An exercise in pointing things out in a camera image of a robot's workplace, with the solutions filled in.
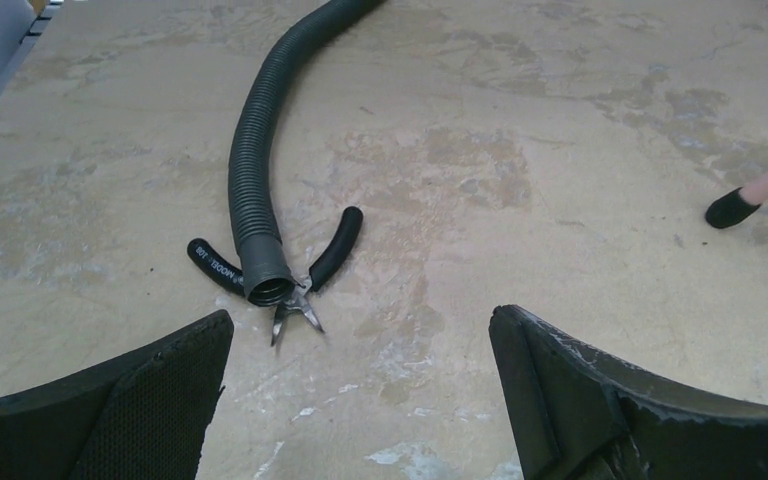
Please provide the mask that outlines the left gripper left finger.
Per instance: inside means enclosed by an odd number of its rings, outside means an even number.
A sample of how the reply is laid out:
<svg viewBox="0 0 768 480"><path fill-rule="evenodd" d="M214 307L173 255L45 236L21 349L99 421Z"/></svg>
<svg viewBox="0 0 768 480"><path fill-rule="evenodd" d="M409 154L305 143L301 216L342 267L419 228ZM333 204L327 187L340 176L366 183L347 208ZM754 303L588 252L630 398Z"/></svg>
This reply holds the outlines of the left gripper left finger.
<svg viewBox="0 0 768 480"><path fill-rule="evenodd" d="M0 397L0 479L193 479L234 325L218 310L157 341Z"/></svg>

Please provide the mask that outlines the pink perforated music stand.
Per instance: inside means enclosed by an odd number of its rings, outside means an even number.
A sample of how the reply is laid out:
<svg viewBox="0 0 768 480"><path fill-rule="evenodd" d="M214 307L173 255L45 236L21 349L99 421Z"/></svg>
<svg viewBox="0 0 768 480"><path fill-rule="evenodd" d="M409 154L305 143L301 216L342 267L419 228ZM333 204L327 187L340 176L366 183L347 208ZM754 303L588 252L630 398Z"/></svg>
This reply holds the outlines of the pink perforated music stand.
<svg viewBox="0 0 768 480"><path fill-rule="evenodd" d="M733 227L768 200L768 171L757 179L715 200L705 211L705 222L715 229Z"/></svg>

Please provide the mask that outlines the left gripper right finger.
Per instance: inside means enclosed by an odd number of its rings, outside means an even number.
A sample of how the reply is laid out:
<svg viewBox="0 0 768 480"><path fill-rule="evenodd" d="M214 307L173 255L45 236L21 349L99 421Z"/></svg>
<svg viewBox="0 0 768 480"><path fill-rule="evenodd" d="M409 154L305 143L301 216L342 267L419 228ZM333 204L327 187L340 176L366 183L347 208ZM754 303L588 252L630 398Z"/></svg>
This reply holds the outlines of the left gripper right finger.
<svg viewBox="0 0 768 480"><path fill-rule="evenodd" d="M516 305L489 337L527 479L768 479L768 405L700 390Z"/></svg>

